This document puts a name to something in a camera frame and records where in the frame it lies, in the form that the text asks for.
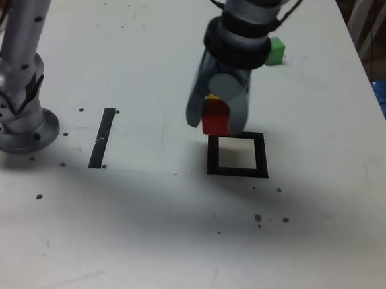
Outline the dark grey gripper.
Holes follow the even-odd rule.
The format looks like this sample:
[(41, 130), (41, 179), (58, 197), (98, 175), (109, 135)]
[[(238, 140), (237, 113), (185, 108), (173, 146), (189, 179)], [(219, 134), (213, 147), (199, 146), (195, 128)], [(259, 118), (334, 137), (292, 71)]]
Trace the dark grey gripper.
[(234, 136), (242, 133), (249, 116), (250, 85), (251, 70), (229, 66), (205, 49), (186, 105), (187, 124), (197, 128), (207, 99), (205, 134)]

